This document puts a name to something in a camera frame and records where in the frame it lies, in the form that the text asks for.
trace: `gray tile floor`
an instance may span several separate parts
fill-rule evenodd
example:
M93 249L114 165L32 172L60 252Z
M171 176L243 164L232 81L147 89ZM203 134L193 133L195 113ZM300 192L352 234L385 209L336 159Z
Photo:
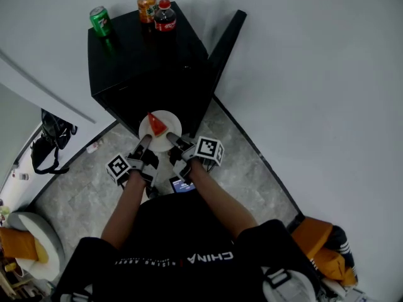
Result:
M221 107L212 101L199 128L199 135L218 138L225 147L221 167L211 175L233 197L247 207L259 223L277 218L285 225L297 215L275 178ZM98 237L122 193L105 171L105 163L116 153L127 155L139 142L123 126L117 125L102 138L100 148L84 152L59 176L35 203L35 211L55 228L69 260L80 238ZM171 193L173 177L166 154L159 154L156 186Z

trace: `black cabinet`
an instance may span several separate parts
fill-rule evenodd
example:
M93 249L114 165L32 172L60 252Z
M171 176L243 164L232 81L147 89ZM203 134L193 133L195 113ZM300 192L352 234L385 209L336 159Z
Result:
M174 113L183 133L196 133L235 44L246 13L238 11L209 57L175 2L176 34L141 24L134 11L112 19L114 33L88 30L91 95L138 136L147 112Z

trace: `forearm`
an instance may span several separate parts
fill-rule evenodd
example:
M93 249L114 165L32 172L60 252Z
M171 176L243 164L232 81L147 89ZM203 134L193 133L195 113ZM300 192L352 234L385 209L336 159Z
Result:
M120 196L119 202L106 224L101 238L120 249L132 232L134 219L140 207L145 181L134 171Z
M192 160L191 168L190 179L200 196L233 238L237 238L243 230L258 225L252 214L223 190L199 161Z

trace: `backpack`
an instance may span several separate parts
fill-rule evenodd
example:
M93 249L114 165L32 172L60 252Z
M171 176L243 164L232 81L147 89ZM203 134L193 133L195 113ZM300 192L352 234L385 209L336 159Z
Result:
M42 135L34 141L31 146L31 159L33 170L37 174L65 174L69 168L59 169L59 150L65 148L71 135L77 133L77 127L69 122L58 118L57 116L42 109ZM55 149L55 160L51 167L39 170L38 167Z

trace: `person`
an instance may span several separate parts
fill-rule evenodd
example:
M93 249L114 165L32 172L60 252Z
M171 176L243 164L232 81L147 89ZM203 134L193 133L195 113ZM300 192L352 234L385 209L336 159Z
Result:
M195 190L143 204L146 183L132 171L101 238L79 242L53 301L315 301L315 270L283 223L258 225L198 159L190 166Z

